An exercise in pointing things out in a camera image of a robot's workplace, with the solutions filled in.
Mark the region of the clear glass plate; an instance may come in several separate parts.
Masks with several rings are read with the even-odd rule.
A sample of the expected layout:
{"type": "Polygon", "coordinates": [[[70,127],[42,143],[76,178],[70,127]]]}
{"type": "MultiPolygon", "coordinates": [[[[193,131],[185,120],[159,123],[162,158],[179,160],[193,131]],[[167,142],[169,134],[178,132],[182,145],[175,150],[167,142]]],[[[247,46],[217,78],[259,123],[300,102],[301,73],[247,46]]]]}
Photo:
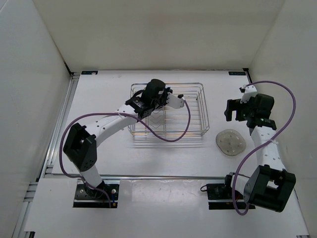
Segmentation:
{"type": "Polygon", "coordinates": [[[230,157],[237,156],[246,149],[245,139],[234,129],[225,129],[219,132],[215,141],[221,152],[230,157]]]}

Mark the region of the aluminium table frame rail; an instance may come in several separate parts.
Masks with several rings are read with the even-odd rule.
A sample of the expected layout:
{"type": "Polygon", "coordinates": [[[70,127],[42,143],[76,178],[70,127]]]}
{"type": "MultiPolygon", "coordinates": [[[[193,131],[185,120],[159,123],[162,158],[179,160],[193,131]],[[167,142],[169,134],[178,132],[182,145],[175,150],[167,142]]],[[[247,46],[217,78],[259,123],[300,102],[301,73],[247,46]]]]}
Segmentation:
{"type": "Polygon", "coordinates": [[[57,144],[60,142],[59,135],[66,124],[79,77],[79,72],[72,72],[70,74],[70,79],[67,82],[68,85],[63,95],[63,101],[58,108],[57,118],[53,124],[53,131],[49,135],[49,144],[46,147],[45,153],[40,156],[40,161],[36,164],[37,170],[34,172],[36,177],[28,181],[27,190],[23,193],[21,210],[14,227],[14,231],[11,235],[13,238],[33,238],[35,235],[34,231],[24,231],[24,229],[31,210],[38,182],[40,179],[45,177],[46,171],[50,171],[54,166],[54,158],[57,155],[58,148],[57,144]]]}

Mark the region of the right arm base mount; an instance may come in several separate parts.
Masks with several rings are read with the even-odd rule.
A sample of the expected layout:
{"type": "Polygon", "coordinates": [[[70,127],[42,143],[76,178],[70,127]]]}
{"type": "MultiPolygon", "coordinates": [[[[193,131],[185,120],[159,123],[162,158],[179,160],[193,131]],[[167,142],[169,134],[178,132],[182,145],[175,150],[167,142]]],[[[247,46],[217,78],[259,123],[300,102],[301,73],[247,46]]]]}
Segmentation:
{"type": "Polygon", "coordinates": [[[206,192],[208,197],[209,210],[234,210],[231,188],[223,183],[207,183],[200,188],[206,192]]]}

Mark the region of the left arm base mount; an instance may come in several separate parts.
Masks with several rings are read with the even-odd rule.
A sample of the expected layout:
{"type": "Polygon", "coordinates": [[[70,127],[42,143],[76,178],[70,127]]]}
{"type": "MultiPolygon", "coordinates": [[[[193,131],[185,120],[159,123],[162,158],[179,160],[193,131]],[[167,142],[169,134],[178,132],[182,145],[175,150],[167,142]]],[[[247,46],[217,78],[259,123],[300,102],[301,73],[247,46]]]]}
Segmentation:
{"type": "Polygon", "coordinates": [[[73,199],[74,208],[117,208],[119,197],[118,182],[106,183],[102,189],[108,194],[108,197],[101,191],[93,190],[82,182],[77,182],[73,199]]]}

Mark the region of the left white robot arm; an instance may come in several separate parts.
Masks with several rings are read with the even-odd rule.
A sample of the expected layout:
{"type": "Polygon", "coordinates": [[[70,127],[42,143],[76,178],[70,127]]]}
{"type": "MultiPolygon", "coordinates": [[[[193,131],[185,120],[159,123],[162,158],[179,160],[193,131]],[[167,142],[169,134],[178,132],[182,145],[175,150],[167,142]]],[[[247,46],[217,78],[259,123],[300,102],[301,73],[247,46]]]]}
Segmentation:
{"type": "Polygon", "coordinates": [[[113,115],[103,116],[89,125],[75,123],[70,127],[63,152],[86,182],[86,191],[92,198],[101,197],[105,185],[96,168],[97,148],[110,136],[137,123],[137,119],[144,119],[167,105],[172,93],[164,82],[152,79],[113,115]]]}

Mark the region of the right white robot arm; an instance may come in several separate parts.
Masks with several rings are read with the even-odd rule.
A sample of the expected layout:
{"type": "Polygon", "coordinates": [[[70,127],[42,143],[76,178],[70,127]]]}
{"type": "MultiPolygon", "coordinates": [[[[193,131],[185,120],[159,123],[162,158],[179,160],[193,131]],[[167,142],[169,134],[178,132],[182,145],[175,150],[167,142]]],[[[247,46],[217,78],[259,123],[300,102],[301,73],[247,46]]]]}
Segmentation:
{"type": "Polygon", "coordinates": [[[296,177],[286,170],[281,161],[275,137],[276,125],[270,114],[274,98],[265,94],[257,94],[246,100],[228,100],[224,115],[227,121],[232,120],[236,112],[237,121],[246,121],[255,148],[247,157],[256,154],[257,168],[250,177],[244,177],[239,172],[227,175],[222,186],[223,194],[232,198],[233,206],[237,195],[241,194],[249,206],[258,206],[275,212],[282,212],[293,191],[296,177]]]}

